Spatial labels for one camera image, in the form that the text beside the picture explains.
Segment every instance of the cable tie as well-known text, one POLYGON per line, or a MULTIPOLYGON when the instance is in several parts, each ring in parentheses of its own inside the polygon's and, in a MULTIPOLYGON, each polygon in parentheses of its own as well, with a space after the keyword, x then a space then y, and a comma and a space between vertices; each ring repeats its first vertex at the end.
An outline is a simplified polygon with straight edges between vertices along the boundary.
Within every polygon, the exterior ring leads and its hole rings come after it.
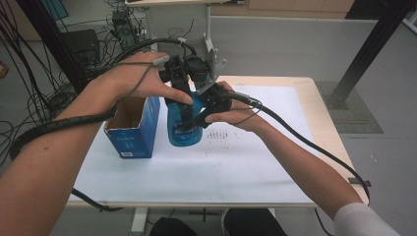
POLYGON ((184 37, 178 37, 178 40, 180 41, 179 46, 182 46, 183 42, 187 42, 187 39, 185 39, 184 37))
POLYGON ((159 57, 159 58, 152 61, 152 65, 154 67, 160 66, 160 65, 164 64, 165 62, 169 61, 170 58, 171 58, 170 56, 159 57))

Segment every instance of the person's left hand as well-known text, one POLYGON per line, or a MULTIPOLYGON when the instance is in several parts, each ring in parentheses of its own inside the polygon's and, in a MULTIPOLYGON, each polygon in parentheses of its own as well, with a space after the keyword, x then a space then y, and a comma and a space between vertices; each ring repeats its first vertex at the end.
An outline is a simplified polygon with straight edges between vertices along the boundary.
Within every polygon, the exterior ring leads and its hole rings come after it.
MULTIPOLYGON (((162 52, 138 52, 135 55, 121 61, 121 63, 145 62, 151 63, 153 60, 166 56, 162 52)), ((106 80, 110 80, 121 93, 121 97, 130 94, 135 85, 140 81, 138 88, 133 91, 132 96, 163 96, 179 102, 192 104, 193 99, 185 92, 165 85, 159 77, 158 68, 150 64, 120 65, 101 75, 106 80)))

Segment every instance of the blue object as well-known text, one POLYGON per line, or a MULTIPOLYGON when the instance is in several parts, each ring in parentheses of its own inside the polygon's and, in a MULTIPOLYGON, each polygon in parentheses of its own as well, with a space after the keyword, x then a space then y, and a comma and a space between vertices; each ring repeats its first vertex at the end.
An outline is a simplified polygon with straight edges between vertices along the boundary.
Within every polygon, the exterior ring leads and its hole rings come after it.
MULTIPOLYGON (((193 118, 196 118, 203 109, 204 104, 200 98, 192 92, 193 103, 193 118)), ((190 130, 183 131, 179 128, 182 124, 181 112, 176 102, 167 104, 168 107, 168 138, 169 142, 176 147, 188 147, 198 143, 203 136, 202 127, 193 127, 190 130)))
POLYGON ((159 116, 159 97, 129 97, 120 102, 104 133, 122 158, 151 158, 159 116))
POLYGON ((62 4, 61 0, 42 0, 43 6, 53 20, 59 20, 68 17, 68 12, 62 4))

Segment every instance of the person's right hand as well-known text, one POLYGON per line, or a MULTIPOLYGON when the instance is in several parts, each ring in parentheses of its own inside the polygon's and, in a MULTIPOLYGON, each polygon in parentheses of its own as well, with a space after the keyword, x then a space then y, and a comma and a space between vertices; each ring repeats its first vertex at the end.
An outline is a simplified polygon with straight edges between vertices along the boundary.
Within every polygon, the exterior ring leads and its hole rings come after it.
MULTIPOLYGON (((218 84, 226 90, 234 92, 227 82, 219 82, 218 84)), ((238 100, 232 100, 229 111, 211 114, 206 117, 206 122, 227 122, 240 129, 254 132, 259 125, 266 121, 256 114, 249 105, 238 100)))

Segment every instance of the black pole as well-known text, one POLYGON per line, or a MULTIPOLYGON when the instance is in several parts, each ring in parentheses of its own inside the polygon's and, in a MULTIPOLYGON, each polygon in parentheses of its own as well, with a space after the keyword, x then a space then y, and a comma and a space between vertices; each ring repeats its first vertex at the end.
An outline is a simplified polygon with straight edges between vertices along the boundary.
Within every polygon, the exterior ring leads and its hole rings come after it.
POLYGON ((415 0, 391 1, 334 91, 325 96, 328 108, 346 108, 345 101, 349 93, 352 92, 399 24, 401 24, 412 4, 415 4, 415 0))
POLYGON ((67 76, 76 93, 80 93, 88 83, 86 76, 73 54, 65 46, 55 21, 46 11, 41 0, 16 1, 67 76))

